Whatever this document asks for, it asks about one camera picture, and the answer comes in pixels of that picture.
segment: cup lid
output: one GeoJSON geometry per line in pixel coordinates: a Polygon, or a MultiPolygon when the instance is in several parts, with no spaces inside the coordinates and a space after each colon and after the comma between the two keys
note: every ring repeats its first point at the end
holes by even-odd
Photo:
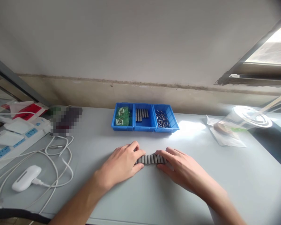
{"type": "Polygon", "coordinates": [[[241,117],[246,123],[249,123],[255,127],[268,128],[273,125],[273,122],[269,117],[263,113],[258,113],[258,110],[248,106],[235,106],[234,112],[241,117]]]}

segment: white paper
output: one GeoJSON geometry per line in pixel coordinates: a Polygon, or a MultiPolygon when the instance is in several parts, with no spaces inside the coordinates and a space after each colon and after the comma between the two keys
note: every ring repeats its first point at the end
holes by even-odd
{"type": "Polygon", "coordinates": [[[220,121],[219,119],[209,118],[207,115],[207,124],[210,125],[209,129],[215,137],[216,141],[220,146],[231,146],[231,147],[247,147],[239,138],[236,133],[222,134],[217,132],[213,126],[220,121]]]}

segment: blue plastic bin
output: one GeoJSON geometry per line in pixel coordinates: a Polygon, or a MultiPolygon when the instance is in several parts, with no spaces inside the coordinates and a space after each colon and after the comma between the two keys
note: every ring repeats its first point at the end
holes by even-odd
{"type": "Polygon", "coordinates": [[[118,130],[118,131],[133,131],[134,128],[134,123],[135,123],[135,112],[133,109],[134,104],[133,103],[124,103],[124,102],[118,102],[116,103],[116,107],[115,107],[115,112],[113,113],[113,118],[112,118],[112,123],[111,123],[111,127],[113,128],[113,130],[118,130]],[[131,116],[132,116],[132,126],[116,126],[116,110],[118,108],[121,107],[129,107],[131,116]]]}
{"type": "Polygon", "coordinates": [[[157,128],[156,126],[156,116],[154,113],[153,106],[146,103],[135,103],[134,104],[134,130],[135,131],[147,131],[153,132],[157,128]],[[136,109],[147,109],[149,113],[149,118],[142,118],[142,122],[136,122],[136,109]]]}
{"type": "Polygon", "coordinates": [[[154,112],[156,110],[158,111],[163,111],[167,117],[168,117],[168,120],[169,120],[169,123],[170,123],[170,128],[159,128],[158,127],[158,123],[157,123],[157,118],[156,116],[154,117],[155,118],[155,122],[156,122],[156,129],[155,129],[155,132],[166,132],[166,133],[174,133],[176,132],[177,130],[180,130],[179,126],[178,126],[178,123],[177,123],[177,120],[174,116],[174,113],[173,113],[173,110],[172,110],[172,107],[170,105],[164,105],[164,104],[155,104],[153,105],[153,108],[154,108],[154,112]]]}

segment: white wall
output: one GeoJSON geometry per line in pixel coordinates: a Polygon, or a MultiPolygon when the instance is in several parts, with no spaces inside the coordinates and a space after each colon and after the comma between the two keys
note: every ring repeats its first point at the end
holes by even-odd
{"type": "Polygon", "coordinates": [[[0,0],[16,73],[210,86],[281,18],[270,0],[0,0]]]}

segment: light gray table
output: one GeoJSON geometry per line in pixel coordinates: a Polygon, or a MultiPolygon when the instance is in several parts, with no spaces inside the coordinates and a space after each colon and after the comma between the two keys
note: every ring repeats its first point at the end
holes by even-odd
{"type": "MultiPolygon", "coordinates": [[[[248,132],[240,136],[247,148],[221,147],[204,125],[202,119],[205,116],[175,114],[181,129],[174,134],[165,134],[113,131],[113,112],[112,109],[84,108],[82,119],[75,128],[75,140],[70,146],[74,179],[56,190],[43,216],[54,217],[116,147],[137,140],[147,154],[171,146],[191,155],[227,190],[248,224],[281,224],[281,165],[248,132]]],[[[45,147],[50,139],[44,137],[28,151],[45,147]]],[[[61,160],[54,160],[62,171],[61,160]]],[[[20,159],[13,160],[0,171],[0,175],[18,161],[20,159]]],[[[45,191],[44,187],[34,185],[21,193],[11,189],[12,183],[30,165],[42,168],[39,178],[43,182],[55,180],[53,167],[45,156],[32,157],[7,181],[2,192],[3,207],[25,209],[45,191]]],[[[69,177],[67,173],[60,183],[69,177]]],[[[29,211],[39,212],[48,197],[49,193],[29,211]]],[[[174,184],[155,165],[150,165],[107,193],[88,223],[164,225],[213,224],[213,221],[208,206],[200,198],[174,184]]]]}

